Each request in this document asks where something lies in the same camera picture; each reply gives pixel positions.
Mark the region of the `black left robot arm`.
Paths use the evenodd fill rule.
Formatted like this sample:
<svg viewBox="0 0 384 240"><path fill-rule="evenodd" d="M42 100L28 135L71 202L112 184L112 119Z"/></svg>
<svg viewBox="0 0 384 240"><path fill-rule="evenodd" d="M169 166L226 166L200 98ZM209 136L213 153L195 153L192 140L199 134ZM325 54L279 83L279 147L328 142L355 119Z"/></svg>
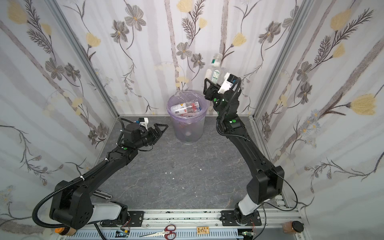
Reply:
<svg viewBox="0 0 384 240"><path fill-rule="evenodd" d="M32 212L36 225L79 230L89 223L117 220L127 214L117 203L108 203L106 207L93 204L91 196L114 173L133 161L143 147L154 146L169 126L154 124L148 128L142 126L144 118L135 122L118 120L122 128L117 146L94 168L70 182L61 181L54 192L38 202Z"/></svg>

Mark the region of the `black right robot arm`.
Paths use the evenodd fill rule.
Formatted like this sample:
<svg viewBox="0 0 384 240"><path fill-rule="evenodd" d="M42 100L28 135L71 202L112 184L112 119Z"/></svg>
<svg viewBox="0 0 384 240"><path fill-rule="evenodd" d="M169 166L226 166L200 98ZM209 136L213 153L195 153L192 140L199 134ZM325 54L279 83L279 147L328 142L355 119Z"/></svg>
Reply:
<svg viewBox="0 0 384 240"><path fill-rule="evenodd" d="M220 85L209 79L204 81L205 99L214 104L217 112L217 132L229 139L245 160L252 179L247 184L247 195L236 204L234 219L239 225L248 224L263 203L282 193L285 172L282 167L275 166L261 152L251 139L245 124L237 114L238 97L241 94L240 79L223 94L219 93Z"/></svg>

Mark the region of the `small clear bottle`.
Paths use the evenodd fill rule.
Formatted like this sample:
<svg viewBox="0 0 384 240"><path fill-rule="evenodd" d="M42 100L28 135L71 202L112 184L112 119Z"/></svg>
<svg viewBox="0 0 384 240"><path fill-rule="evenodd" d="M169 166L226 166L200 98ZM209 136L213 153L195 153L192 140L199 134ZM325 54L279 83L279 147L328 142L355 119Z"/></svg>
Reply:
<svg viewBox="0 0 384 240"><path fill-rule="evenodd" d="M221 85L224 80L223 79L224 70L222 69L222 58L223 58L222 54L220 53L215 54L212 59L211 65L207 69L206 75L205 75L205 78L209 79L210 81L218 85Z"/></svg>

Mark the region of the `red-cap clear bottle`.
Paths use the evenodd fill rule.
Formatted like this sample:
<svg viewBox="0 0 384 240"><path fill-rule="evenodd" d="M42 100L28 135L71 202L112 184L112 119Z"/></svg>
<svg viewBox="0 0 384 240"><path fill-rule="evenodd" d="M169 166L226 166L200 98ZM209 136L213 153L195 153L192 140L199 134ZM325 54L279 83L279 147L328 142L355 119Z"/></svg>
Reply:
<svg viewBox="0 0 384 240"><path fill-rule="evenodd" d="M188 102L181 104L180 116L183 118L195 117L201 111L199 102Z"/></svg>

